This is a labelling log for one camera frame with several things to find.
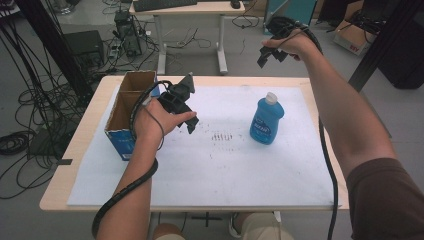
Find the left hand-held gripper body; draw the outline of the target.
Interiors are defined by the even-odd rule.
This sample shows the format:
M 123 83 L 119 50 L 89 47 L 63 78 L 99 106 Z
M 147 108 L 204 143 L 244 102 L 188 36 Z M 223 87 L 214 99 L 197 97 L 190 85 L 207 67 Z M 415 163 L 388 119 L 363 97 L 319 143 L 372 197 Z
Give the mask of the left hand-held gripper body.
M 170 84 L 158 101 L 167 112 L 181 114 L 190 111 L 186 101 L 193 93 L 195 93 L 193 74 L 189 73 L 179 83 Z

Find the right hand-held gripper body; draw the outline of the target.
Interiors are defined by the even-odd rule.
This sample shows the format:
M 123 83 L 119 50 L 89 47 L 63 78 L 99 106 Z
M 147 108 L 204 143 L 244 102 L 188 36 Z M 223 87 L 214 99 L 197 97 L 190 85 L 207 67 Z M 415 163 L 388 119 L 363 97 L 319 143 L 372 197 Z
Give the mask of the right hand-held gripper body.
M 296 29 L 303 33 L 308 31 L 308 27 L 300 21 L 285 16 L 272 17 L 266 24 L 266 29 L 272 34 L 272 39 L 287 38 Z

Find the blue cardboard box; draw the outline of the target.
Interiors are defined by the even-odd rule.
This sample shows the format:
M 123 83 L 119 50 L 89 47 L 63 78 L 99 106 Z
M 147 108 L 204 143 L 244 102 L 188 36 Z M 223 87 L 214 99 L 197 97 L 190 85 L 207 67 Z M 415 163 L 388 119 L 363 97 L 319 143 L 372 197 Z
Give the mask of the blue cardboard box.
M 117 88 L 105 134 L 122 160 L 131 158 L 135 140 L 130 132 L 130 115 L 137 99 L 157 81 L 155 71 L 131 71 Z

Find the blue bottle with white cap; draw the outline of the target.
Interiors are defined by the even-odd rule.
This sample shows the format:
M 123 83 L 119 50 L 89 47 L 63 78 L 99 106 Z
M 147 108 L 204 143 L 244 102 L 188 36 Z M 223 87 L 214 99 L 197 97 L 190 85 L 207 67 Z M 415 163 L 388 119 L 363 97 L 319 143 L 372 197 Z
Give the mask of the blue bottle with white cap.
M 257 109 L 250 125 L 250 136 L 257 142 L 270 145 L 276 138 L 279 121 L 285 112 L 278 97 L 268 92 L 257 103 Z

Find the person's right hand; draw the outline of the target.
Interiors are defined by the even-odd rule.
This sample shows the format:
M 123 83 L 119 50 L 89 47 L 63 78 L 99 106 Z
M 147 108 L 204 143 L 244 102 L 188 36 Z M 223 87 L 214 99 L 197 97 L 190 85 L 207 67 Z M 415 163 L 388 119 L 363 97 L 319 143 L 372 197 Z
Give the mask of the person's right hand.
M 282 50 L 297 61 L 307 62 L 322 56 L 314 42 L 300 30 L 294 30 L 287 38 L 263 40 L 262 45 Z

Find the person's left hand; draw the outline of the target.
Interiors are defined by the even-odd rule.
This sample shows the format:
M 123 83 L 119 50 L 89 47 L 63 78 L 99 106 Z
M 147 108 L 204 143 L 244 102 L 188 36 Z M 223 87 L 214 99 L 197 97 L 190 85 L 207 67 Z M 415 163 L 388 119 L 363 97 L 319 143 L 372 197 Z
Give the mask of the person's left hand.
M 143 106 L 135 120 L 136 141 L 160 142 L 175 127 L 197 115 L 189 111 L 181 114 L 167 112 L 156 98 Z

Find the teal cabinet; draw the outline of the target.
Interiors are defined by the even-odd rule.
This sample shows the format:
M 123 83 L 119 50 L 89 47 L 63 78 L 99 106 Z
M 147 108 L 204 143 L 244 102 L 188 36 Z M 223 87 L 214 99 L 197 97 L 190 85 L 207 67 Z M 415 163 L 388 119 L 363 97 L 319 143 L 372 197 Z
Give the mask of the teal cabinet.
M 269 35 L 266 25 L 273 16 L 285 16 L 310 24 L 317 0 L 267 0 L 263 33 Z

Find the white table sheet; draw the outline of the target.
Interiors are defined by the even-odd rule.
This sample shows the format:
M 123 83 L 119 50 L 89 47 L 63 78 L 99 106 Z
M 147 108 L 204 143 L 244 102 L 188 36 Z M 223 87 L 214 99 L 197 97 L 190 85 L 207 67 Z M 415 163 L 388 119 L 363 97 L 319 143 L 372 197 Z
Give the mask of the white table sheet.
M 269 92 L 285 114 L 274 142 L 264 145 L 249 129 Z M 179 127 L 165 137 L 152 210 L 332 206 L 332 181 L 300 88 L 199 86 L 188 104 L 199 122 L 192 133 Z

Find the white desk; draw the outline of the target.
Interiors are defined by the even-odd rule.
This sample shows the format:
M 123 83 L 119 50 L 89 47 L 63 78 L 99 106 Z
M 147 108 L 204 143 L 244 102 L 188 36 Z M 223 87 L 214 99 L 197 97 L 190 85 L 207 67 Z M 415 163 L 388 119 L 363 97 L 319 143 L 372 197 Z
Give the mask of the white desk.
M 196 5 L 175 7 L 161 10 L 136 12 L 133 7 L 133 0 L 130 5 L 130 14 L 133 16 L 152 16 L 156 28 L 158 40 L 159 56 L 156 71 L 159 75 L 166 73 L 167 50 L 170 45 L 164 42 L 166 29 L 200 28 L 216 29 L 217 41 L 212 44 L 217 55 L 219 73 L 226 75 L 228 67 L 224 50 L 224 30 L 225 18 L 231 15 L 242 14 L 245 10 L 240 1 L 241 8 L 233 9 L 231 0 L 225 1 L 205 1 L 197 0 Z

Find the brown cardboard box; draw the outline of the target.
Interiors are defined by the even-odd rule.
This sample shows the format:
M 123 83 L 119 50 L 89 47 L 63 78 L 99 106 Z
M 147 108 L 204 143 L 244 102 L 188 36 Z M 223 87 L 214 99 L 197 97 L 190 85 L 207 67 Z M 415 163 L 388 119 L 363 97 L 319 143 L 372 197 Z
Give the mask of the brown cardboard box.
M 343 20 L 335 29 L 334 42 L 360 56 L 368 51 L 378 34 L 370 25 Z

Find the black keyboard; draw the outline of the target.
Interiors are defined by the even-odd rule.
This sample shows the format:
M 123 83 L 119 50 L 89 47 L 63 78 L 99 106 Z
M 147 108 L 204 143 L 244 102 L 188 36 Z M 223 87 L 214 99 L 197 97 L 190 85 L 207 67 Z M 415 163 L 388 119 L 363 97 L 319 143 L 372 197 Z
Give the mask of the black keyboard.
M 133 7 L 136 12 L 144 12 L 196 4 L 197 0 L 137 0 L 133 2 Z

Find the black box on floor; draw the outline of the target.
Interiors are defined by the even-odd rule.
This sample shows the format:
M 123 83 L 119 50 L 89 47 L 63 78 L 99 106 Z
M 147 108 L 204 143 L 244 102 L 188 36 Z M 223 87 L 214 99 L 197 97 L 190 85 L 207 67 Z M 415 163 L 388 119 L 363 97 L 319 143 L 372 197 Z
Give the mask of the black box on floor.
M 97 30 L 67 33 L 64 38 L 72 54 L 88 67 L 104 64 L 103 41 Z

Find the person's bare knee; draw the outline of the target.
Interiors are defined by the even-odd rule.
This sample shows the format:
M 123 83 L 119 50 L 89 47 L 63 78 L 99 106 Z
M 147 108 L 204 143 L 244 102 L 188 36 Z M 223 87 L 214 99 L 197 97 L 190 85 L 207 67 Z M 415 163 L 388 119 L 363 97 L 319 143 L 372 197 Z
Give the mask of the person's bare knee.
M 154 229 L 153 240 L 185 240 L 185 238 L 176 225 L 161 223 Z

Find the person's white shoe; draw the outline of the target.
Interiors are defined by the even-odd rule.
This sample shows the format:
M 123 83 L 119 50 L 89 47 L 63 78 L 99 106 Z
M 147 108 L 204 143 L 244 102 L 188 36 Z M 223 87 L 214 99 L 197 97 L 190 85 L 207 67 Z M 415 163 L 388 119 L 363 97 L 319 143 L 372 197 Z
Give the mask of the person's white shoe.
M 229 234 L 234 238 L 240 238 L 241 237 L 241 234 L 235 228 L 235 220 L 236 220 L 237 216 L 238 216 L 237 213 L 232 213 L 231 217 L 229 219 L 229 223 L 228 223 Z

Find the black cabinet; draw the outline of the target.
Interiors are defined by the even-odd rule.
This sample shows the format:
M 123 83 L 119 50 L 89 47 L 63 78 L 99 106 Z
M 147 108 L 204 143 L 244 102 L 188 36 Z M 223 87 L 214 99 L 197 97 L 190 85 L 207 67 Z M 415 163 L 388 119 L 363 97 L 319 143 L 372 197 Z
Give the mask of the black cabinet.
M 379 69 L 395 88 L 418 89 L 424 84 L 424 9 L 402 29 Z

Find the person's beige shorts leg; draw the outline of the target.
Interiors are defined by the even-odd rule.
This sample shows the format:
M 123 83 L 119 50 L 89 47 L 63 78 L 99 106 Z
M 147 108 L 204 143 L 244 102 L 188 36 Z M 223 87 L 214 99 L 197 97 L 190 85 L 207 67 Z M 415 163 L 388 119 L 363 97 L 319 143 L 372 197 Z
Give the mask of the person's beige shorts leg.
M 294 240 L 273 213 L 247 213 L 237 218 L 242 240 Z

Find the person's brown sleeve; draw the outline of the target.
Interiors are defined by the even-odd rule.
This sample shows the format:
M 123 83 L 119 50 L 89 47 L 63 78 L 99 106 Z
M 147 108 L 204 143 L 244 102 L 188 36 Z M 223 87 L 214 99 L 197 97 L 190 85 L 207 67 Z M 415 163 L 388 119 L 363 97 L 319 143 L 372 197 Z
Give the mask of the person's brown sleeve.
M 353 240 L 424 240 L 424 194 L 398 160 L 360 164 L 346 184 Z

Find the black metal frame post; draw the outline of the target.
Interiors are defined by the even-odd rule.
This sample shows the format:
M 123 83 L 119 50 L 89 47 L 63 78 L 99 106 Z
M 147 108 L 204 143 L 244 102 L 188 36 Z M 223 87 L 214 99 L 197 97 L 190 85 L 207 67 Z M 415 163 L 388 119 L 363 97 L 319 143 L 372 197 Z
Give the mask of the black metal frame post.
M 82 105 L 87 106 L 93 90 L 71 55 L 64 37 L 40 0 L 15 0 L 31 27 L 46 47 Z

